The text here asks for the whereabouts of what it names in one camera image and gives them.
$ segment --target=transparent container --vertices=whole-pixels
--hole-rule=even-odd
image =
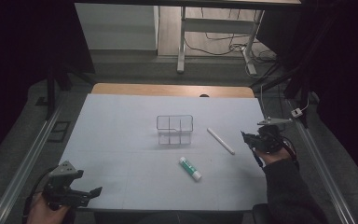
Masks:
[[[161,145],[191,144],[191,115],[157,116],[158,143]]]

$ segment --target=person's arm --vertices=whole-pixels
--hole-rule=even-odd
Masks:
[[[42,193],[38,193],[35,195],[27,224],[61,224],[69,208],[69,206],[64,205],[53,211],[48,207],[48,202],[46,202]]]
[[[256,152],[266,163],[268,207],[281,223],[328,223],[324,211],[315,202],[290,155],[283,148],[274,154]]]

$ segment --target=pen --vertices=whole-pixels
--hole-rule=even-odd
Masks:
[[[227,149],[227,151],[229,151],[229,153],[231,153],[232,155],[235,154],[234,150],[229,147],[219,136],[217,136],[217,134],[212,131],[212,129],[208,128],[208,133],[210,133],[220,144],[222,144],[223,147],[225,147]]]

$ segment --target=wooden floor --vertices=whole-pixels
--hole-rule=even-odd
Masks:
[[[187,7],[187,18],[208,18],[221,20],[243,20],[251,21],[255,16],[254,10],[245,9],[226,9],[226,8],[200,8]],[[180,40],[180,25],[181,25],[181,8],[179,7],[160,7],[159,31],[158,31],[158,55],[159,56],[177,56]],[[185,39],[188,44],[186,46],[186,56],[228,56],[228,57],[242,57],[240,52],[229,52],[230,44],[246,44],[248,37],[234,37],[233,34],[205,34],[205,33],[186,33]],[[267,48],[257,41],[254,44],[253,50],[255,55]]]

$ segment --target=black sleeve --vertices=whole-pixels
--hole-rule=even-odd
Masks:
[[[275,161],[264,169],[268,207],[281,223],[328,223],[324,211],[310,195],[299,171],[289,160]]]

